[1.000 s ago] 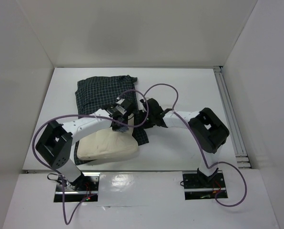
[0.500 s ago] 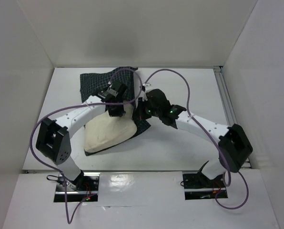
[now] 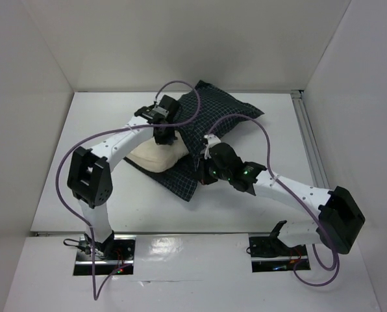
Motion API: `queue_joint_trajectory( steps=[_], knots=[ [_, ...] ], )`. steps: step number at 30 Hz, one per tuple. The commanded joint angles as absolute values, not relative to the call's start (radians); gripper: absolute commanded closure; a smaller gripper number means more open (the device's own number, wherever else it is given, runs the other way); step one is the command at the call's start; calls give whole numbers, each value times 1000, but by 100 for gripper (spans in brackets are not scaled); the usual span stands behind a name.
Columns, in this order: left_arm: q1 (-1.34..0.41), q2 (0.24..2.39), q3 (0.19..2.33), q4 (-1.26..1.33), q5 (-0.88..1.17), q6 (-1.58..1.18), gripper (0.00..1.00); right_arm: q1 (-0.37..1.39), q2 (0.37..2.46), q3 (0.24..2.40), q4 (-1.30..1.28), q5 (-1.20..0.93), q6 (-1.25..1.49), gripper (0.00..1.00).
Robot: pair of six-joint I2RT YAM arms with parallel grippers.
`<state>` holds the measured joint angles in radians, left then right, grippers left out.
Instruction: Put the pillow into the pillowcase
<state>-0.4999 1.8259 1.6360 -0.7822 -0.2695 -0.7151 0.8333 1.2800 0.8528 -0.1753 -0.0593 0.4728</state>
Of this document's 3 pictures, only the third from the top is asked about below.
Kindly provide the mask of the cream white pillow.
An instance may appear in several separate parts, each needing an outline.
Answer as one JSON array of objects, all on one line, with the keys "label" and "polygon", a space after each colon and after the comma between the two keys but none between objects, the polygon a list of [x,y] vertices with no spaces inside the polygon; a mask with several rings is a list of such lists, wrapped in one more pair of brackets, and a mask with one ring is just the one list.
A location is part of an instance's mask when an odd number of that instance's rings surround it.
[{"label": "cream white pillow", "polygon": [[189,154],[181,134],[176,131],[175,135],[176,139],[171,145],[157,144],[154,138],[151,138],[132,150],[126,159],[148,172],[164,172]]}]

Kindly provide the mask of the dark blue checkered pillowcase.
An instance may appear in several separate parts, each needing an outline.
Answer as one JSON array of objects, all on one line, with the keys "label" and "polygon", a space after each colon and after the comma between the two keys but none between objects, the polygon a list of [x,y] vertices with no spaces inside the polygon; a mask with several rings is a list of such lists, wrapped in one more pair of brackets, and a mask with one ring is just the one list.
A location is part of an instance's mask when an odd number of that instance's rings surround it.
[{"label": "dark blue checkered pillowcase", "polygon": [[201,99],[199,114],[192,123],[175,130],[181,134],[188,149],[187,156],[180,159],[172,168],[161,173],[148,172],[124,158],[124,161],[135,169],[149,176],[186,202],[192,199],[197,188],[194,172],[199,155],[204,148],[203,137],[211,132],[222,138],[239,123],[245,121],[245,116],[256,119],[264,115],[264,112],[259,108],[236,99],[210,83],[199,81],[195,86],[195,91],[180,97],[181,107],[174,119],[176,123],[183,122],[194,114],[197,109],[196,95],[199,95]]}]

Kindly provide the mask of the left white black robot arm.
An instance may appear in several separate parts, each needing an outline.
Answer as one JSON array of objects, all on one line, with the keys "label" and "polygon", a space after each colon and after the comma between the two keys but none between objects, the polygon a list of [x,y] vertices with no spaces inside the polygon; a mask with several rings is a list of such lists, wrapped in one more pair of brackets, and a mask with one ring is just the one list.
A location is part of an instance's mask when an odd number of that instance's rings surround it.
[{"label": "left white black robot arm", "polygon": [[159,103],[138,109],[125,124],[123,132],[103,142],[72,154],[67,186],[78,200],[83,217],[89,221],[85,239],[91,252],[99,259],[109,258],[114,251],[114,231],[108,221],[106,202],[112,195],[112,171],[132,150],[149,139],[171,144],[175,139],[172,124],[181,104],[163,96]]}]

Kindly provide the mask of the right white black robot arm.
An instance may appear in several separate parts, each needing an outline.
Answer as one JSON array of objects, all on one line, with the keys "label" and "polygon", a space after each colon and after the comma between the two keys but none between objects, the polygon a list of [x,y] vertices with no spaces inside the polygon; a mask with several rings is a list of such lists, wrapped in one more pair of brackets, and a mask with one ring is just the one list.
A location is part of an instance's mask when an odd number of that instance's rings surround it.
[{"label": "right white black robot arm", "polygon": [[278,222],[269,239],[273,253],[282,255],[302,244],[323,244],[344,255],[351,251],[366,219],[346,188],[317,188],[281,177],[262,164],[242,161],[214,135],[203,141],[205,148],[195,173],[200,184],[226,181],[239,192],[269,198],[311,217],[306,222]]}]

